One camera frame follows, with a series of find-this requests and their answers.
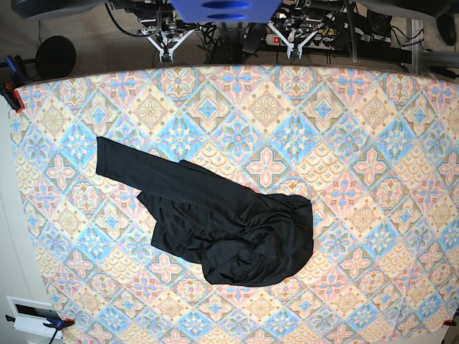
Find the white power strip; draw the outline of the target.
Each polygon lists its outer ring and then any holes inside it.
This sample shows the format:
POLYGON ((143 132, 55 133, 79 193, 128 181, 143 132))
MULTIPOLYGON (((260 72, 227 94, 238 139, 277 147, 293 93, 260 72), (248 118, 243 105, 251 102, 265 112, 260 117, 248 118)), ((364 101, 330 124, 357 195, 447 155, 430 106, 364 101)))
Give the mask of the white power strip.
POLYGON ((269 47, 292 46, 292 49, 299 49, 300 44, 306 41, 302 46, 303 49, 307 47, 314 49, 333 49, 331 44, 335 40, 337 33, 330 29, 329 31, 319 31, 311 38, 310 35, 311 34, 298 35, 292 42, 286 44, 277 34, 269 33, 265 37, 265 43, 269 47))

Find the black round stool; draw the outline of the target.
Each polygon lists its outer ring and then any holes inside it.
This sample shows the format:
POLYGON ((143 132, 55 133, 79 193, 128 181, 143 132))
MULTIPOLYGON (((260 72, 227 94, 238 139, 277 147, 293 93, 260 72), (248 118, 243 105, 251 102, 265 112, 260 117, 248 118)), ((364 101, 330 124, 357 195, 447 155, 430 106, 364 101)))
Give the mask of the black round stool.
POLYGON ((74 44, 64 36, 53 36, 40 44, 35 55, 35 67, 44 80, 68 77, 76 63, 74 44))

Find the blue clamp bottom left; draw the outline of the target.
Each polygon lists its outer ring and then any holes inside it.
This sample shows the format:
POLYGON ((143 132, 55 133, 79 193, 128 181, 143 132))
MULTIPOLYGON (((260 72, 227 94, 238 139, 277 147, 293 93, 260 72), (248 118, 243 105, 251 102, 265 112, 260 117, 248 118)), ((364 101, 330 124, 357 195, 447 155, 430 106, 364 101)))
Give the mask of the blue clamp bottom left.
POLYGON ((6 321, 14 323, 14 328, 17 330, 32 330, 38 329, 40 325, 46 328, 52 328, 56 330, 62 330, 63 328, 70 327, 75 324, 73 319, 54 319, 51 317, 41 318, 41 317, 27 317, 19 316, 12 317, 10 315, 5 315, 6 321))

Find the white wall vent box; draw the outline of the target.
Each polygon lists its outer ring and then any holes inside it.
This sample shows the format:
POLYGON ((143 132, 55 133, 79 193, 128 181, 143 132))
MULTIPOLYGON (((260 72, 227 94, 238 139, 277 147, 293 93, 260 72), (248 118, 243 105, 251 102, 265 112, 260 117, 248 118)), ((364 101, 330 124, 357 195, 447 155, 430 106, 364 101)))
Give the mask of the white wall vent box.
POLYGON ((14 330, 43 338, 51 338, 55 333, 54 328, 44 325, 49 323, 47 318, 53 320, 60 318, 50 303, 11 296, 7 296, 6 300, 11 309, 5 314, 6 320, 13 325, 14 330))

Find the red blue clamp top left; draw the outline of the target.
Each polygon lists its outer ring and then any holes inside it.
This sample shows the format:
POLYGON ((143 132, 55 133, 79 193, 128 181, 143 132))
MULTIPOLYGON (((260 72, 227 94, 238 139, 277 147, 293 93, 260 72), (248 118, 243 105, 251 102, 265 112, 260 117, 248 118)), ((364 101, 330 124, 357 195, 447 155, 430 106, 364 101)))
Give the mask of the red blue clamp top left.
POLYGON ((20 113, 24 109, 24 103, 16 89, 27 81, 24 61, 19 55, 15 57, 7 55, 1 63, 1 68, 9 70, 9 81, 1 82, 1 96, 12 110, 20 113))

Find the patterned colourful tablecloth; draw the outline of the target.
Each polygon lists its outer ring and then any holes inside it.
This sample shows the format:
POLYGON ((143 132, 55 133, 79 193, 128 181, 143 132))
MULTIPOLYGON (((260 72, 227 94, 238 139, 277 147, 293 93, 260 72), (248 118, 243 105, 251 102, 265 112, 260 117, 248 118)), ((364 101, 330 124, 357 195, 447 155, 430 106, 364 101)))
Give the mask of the patterned colourful tablecloth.
POLYGON ((331 67, 175 67, 23 87, 8 112, 31 243, 69 343, 423 339, 458 308, 458 87, 331 67), (98 136, 312 201, 307 265, 209 285, 149 244, 136 190, 97 176, 98 136))

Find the black clamp bottom right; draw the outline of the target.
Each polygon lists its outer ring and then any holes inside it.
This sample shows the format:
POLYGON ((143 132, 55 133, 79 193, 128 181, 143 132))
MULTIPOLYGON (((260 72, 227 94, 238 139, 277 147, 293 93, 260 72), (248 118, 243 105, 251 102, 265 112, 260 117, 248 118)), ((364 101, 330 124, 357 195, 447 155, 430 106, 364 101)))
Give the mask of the black clamp bottom right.
POLYGON ((445 320, 443 322, 443 327, 448 326, 448 327, 455 327, 457 325, 456 321, 454 319, 451 320, 445 320))

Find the black t-shirt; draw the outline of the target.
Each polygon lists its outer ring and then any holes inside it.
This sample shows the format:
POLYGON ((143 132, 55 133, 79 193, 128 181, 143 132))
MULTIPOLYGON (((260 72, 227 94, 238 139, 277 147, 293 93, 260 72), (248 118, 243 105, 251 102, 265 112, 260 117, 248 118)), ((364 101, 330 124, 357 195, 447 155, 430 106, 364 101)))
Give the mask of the black t-shirt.
POLYGON ((212 285, 265 287, 313 255, 313 211, 300 195, 262 194, 194 163, 97 139, 96 172, 138 190, 155 248, 200 264, 212 285))

